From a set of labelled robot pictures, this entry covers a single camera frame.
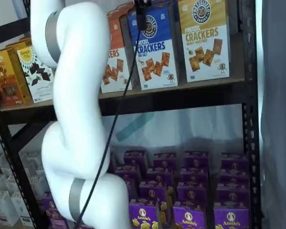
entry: blue cracker box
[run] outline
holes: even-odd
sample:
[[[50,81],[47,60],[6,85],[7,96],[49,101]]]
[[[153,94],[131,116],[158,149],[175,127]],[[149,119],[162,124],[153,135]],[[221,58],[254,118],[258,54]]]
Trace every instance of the blue cracker box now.
[[[138,37],[136,12],[128,15],[134,49]],[[154,4],[146,11],[147,30],[140,32],[137,67],[142,90],[178,85],[178,59],[174,10],[170,2]]]
[[[156,199],[132,199],[129,203],[129,214],[134,228],[162,229],[159,205]]]
[[[160,205],[160,219],[165,225],[171,221],[171,209],[168,206],[167,186],[164,182],[155,180],[142,181],[139,186],[143,198],[157,198]]]
[[[214,203],[215,229],[249,229],[249,209],[243,203]]]

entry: cracker box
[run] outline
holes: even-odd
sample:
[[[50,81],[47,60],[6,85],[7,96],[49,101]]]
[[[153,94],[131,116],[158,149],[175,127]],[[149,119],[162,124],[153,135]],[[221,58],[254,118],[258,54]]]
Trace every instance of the cracker box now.
[[[20,192],[15,192],[11,196],[11,200],[14,204],[14,207],[16,211],[18,212],[20,216],[20,220],[24,226],[29,226],[33,227],[33,222],[31,220],[31,217],[29,215],[29,212],[27,210],[27,207],[25,206],[25,203],[22,199],[21,193]]]
[[[138,26],[136,12],[128,16],[133,47],[136,47]],[[146,12],[147,30],[141,31],[136,56],[142,90],[178,85],[178,62],[174,39],[174,12],[169,2],[153,4]]]
[[[142,181],[139,189],[141,197],[158,199],[161,222],[165,225],[169,224],[171,221],[171,209],[168,203],[169,198],[166,184],[154,180]]]
[[[111,40],[109,59],[101,84],[103,93],[124,91],[130,76],[134,50],[129,35],[127,9],[131,7],[132,5],[128,4],[107,15]],[[137,84],[138,71],[135,66],[128,90],[132,90]]]
[[[249,209],[243,203],[216,202],[214,222],[216,229],[249,229]]]
[[[223,201],[242,202],[248,204],[250,191],[248,183],[219,182],[217,184],[217,199]]]
[[[241,169],[248,171],[249,164],[246,155],[244,154],[233,154],[233,153],[222,153],[221,154],[221,167],[230,169]]]
[[[190,200],[203,205],[207,204],[207,184],[205,182],[179,182],[177,192],[179,200]]]
[[[173,172],[177,171],[176,153],[161,153],[153,156],[153,166],[162,168],[172,168]]]
[[[121,166],[117,167],[115,174],[122,178],[132,178],[135,180],[135,183],[138,185],[141,180],[141,172],[139,166]]]
[[[0,93],[5,106],[31,100],[15,49],[0,50]]]
[[[229,77],[225,0],[180,0],[178,4],[187,81]]]
[[[17,54],[34,103],[51,100],[54,83],[52,69],[39,60],[33,46],[20,49]]]
[[[134,228],[162,229],[159,206],[156,199],[132,199],[129,203],[129,213]]]
[[[143,150],[126,151],[124,154],[124,163],[130,166],[139,165],[142,174],[145,175],[148,169],[147,153]]]
[[[177,201],[174,204],[175,228],[205,229],[205,207],[193,202]]]
[[[19,216],[11,201],[9,192],[0,191],[0,223],[12,227],[18,219]]]
[[[185,151],[184,165],[186,168],[209,167],[209,153],[206,151]]]

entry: black shelf frame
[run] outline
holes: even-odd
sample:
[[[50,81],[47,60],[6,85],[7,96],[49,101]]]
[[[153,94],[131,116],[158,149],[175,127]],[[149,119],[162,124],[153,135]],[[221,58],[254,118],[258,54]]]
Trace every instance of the black shelf frame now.
[[[23,0],[23,2],[29,15],[30,0]],[[239,4],[241,4],[243,17],[241,19],[243,23],[240,26],[243,30],[244,43],[245,80],[243,82],[130,95],[126,97],[121,114],[241,104],[244,152],[250,165],[250,228],[261,229],[263,214],[260,188],[255,0],[242,0]],[[29,31],[30,18],[0,26],[0,43]],[[120,100],[121,96],[100,99],[102,115],[114,115]],[[45,214],[39,210],[18,153],[50,121],[55,120],[53,105],[0,111],[0,143],[33,220],[34,227],[37,229],[47,228],[48,220]],[[23,123],[26,125],[17,134],[11,136],[8,125]]]

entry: orange cracker box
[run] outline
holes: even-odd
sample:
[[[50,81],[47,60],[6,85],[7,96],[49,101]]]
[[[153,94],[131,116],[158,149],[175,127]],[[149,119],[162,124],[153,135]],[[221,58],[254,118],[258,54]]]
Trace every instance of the orange cracker box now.
[[[109,59],[103,76],[101,89],[103,93],[124,91],[129,79],[134,50],[128,30],[127,12],[132,5],[120,7],[107,14],[111,44]],[[138,83],[138,73],[134,67],[132,80],[128,90],[132,90]]]
[[[180,0],[178,4],[187,81],[229,77],[225,0]]]
[[[31,100],[14,48],[0,50],[0,92],[5,106],[25,104]]]

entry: black cable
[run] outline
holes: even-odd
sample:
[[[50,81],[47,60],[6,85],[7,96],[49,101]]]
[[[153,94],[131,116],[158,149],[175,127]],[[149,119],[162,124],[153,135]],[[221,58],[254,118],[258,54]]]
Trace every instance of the black cable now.
[[[77,219],[76,221],[76,224],[74,226],[74,229],[78,229],[80,224],[81,224],[81,221],[82,221],[82,217],[85,213],[85,210],[89,204],[89,201],[91,199],[91,196],[92,196],[92,193],[94,191],[94,188],[95,188],[95,185],[96,185],[96,182],[97,180],[99,179],[99,176],[100,176],[100,173],[101,173],[101,170],[102,170],[102,167],[103,167],[103,164],[104,164],[104,161],[105,161],[105,158],[106,158],[106,153],[107,153],[107,150],[108,150],[108,147],[109,147],[109,143],[110,143],[110,140],[111,140],[111,137],[112,137],[112,134],[113,134],[113,130],[114,130],[114,127],[115,127],[115,124],[116,124],[116,121],[118,119],[118,116],[120,114],[120,110],[121,108],[123,107],[123,104],[124,104],[124,99],[125,99],[125,96],[126,96],[126,93],[127,93],[127,90],[128,90],[128,86],[129,86],[129,83],[130,83],[130,80],[131,80],[131,77],[133,75],[133,68],[134,68],[134,64],[135,64],[135,59],[136,59],[136,55],[137,55],[137,52],[138,52],[138,45],[139,45],[139,38],[140,38],[140,31],[138,31],[138,38],[137,38],[137,44],[135,46],[135,51],[134,51],[134,58],[133,58],[133,63],[132,63],[132,67],[131,67],[131,70],[130,70],[130,75],[129,75],[129,79],[128,79],[128,82],[127,82],[127,85],[126,85],[126,88],[125,88],[125,91],[123,93],[123,96],[122,96],[122,99],[121,101],[119,102],[119,105],[118,105],[118,108],[117,108],[117,111],[115,113],[115,117],[114,117],[114,120],[113,120],[113,124],[111,126],[111,130],[110,130],[110,133],[109,133],[109,136],[108,136],[108,140],[107,140],[107,143],[106,143],[106,147],[105,147],[105,150],[104,150],[104,153],[103,153],[103,157],[102,157],[102,160],[101,160],[101,164],[100,164],[100,167],[99,167],[99,170],[97,171],[97,174],[96,174],[96,177],[95,177],[95,180],[94,180],[94,183],[92,185],[92,188],[91,188],[91,191],[89,193],[89,196],[86,200],[86,203],[82,209],[82,212],[79,216],[79,218]]]

